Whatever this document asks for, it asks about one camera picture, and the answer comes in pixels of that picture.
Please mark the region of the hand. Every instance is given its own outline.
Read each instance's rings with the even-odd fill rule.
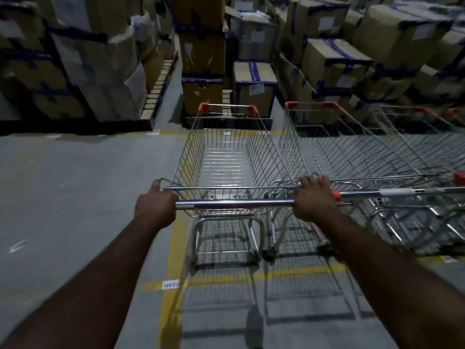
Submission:
[[[330,183],[323,176],[321,183],[312,177],[300,179],[300,186],[294,189],[294,215],[306,222],[318,223],[339,213],[338,203],[331,193]]]
[[[134,210],[134,218],[141,218],[154,229],[166,228],[176,219],[178,195],[171,191],[160,191],[160,182],[155,180],[150,190],[139,196]]]

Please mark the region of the warehouse floor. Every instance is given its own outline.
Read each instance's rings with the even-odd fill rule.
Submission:
[[[0,340],[113,240],[155,178],[171,178],[187,134],[180,72],[179,62],[153,133],[0,137]],[[276,101],[274,130],[282,114]],[[191,224],[178,213],[156,237],[117,348],[396,347],[342,265],[331,273],[307,256],[194,274]],[[429,266],[465,290],[463,263]]]

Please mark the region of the forearm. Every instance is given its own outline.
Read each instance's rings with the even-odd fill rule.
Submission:
[[[113,348],[159,229],[142,219],[133,220],[97,258],[21,323],[1,349]]]
[[[341,212],[317,224],[401,348],[463,340],[465,298],[454,287]]]

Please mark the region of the person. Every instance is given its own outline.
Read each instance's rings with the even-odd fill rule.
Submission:
[[[154,181],[129,225],[0,349],[113,348],[148,250],[176,218],[176,201]],[[465,296],[340,212],[327,178],[303,178],[293,209],[327,236],[399,348],[465,348]]]

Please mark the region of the person's left arm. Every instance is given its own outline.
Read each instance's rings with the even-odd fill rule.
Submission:
[[[0,349],[113,348],[152,241],[176,218],[176,200],[154,181],[137,200],[132,222],[20,323]]]

